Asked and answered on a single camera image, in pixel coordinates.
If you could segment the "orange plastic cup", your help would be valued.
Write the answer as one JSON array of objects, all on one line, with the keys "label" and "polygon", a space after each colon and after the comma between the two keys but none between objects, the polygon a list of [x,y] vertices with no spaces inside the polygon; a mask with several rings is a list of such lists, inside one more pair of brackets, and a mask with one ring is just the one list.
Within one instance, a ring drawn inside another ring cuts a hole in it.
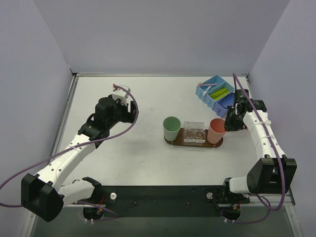
[{"label": "orange plastic cup", "polygon": [[210,144],[217,144],[225,133],[225,120],[222,118],[214,118],[209,124],[207,140]]}]

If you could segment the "green toothpaste tube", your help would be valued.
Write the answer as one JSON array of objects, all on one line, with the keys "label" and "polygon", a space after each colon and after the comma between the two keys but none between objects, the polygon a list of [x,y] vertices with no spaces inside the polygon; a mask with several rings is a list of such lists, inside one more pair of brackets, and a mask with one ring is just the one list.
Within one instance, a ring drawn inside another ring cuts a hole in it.
[{"label": "green toothpaste tube", "polygon": [[216,92],[210,94],[210,97],[211,97],[211,98],[215,98],[215,97],[217,97],[217,96],[219,96],[219,95],[225,93],[226,91],[227,91],[226,88],[222,88],[222,89],[220,89],[220,90],[218,90],[218,91],[216,91]]},{"label": "green toothpaste tube", "polygon": [[215,98],[214,98],[214,101],[218,101],[218,100],[220,100],[221,98],[225,97],[225,96],[228,95],[228,94],[229,94],[229,92],[226,91],[225,93],[223,93],[223,94],[221,94],[221,95],[215,97]]}]

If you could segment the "clear textured plastic holder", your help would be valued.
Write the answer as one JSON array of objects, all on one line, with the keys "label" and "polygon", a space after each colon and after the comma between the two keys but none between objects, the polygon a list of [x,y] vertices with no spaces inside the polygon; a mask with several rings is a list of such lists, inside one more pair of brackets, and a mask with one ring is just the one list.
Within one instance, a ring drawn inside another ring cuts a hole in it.
[{"label": "clear textured plastic holder", "polygon": [[183,144],[202,146],[206,141],[204,122],[185,121],[183,124]]}]

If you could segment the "green plastic cup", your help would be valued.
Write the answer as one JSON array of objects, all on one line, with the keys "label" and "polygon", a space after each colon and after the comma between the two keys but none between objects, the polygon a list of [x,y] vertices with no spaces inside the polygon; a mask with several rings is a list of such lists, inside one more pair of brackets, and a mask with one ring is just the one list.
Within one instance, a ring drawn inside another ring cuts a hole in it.
[{"label": "green plastic cup", "polygon": [[181,128],[181,122],[176,117],[167,117],[163,121],[164,137],[167,141],[174,141]]}]

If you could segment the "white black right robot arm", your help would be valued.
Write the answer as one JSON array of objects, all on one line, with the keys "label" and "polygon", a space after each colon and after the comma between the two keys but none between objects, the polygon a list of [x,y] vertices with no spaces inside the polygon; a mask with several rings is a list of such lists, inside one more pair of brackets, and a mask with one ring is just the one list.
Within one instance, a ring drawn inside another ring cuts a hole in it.
[{"label": "white black right robot arm", "polygon": [[236,194],[286,194],[297,163],[280,148],[271,129],[262,100],[247,100],[249,91],[234,92],[234,103],[225,118],[227,132],[248,129],[258,161],[244,177],[230,178],[229,188]]}]

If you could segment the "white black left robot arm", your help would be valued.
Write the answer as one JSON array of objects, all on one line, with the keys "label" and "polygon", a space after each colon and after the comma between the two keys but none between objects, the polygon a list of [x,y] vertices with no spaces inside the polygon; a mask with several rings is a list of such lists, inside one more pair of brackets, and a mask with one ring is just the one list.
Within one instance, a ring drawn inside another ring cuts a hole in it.
[{"label": "white black left robot arm", "polygon": [[71,143],[35,175],[26,174],[21,181],[21,205],[43,220],[55,219],[65,206],[86,199],[96,203],[101,198],[101,184],[90,177],[64,185],[64,181],[83,159],[109,140],[117,123],[134,125],[137,103],[112,96],[99,99],[95,112],[81,126]]}]

